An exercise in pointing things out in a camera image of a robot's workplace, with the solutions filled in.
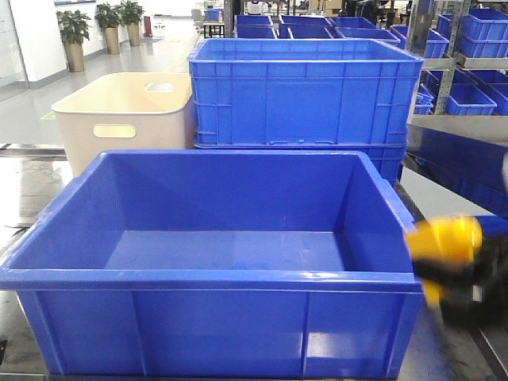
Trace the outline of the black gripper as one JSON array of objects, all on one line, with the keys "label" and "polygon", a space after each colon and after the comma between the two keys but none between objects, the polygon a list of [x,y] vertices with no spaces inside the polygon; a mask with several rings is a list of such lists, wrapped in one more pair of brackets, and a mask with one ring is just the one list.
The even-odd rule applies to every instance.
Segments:
[{"label": "black gripper", "polygon": [[413,259],[425,303],[449,325],[467,329],[507,327],[507,237],[488,237],[465,264],[424,253]]}]

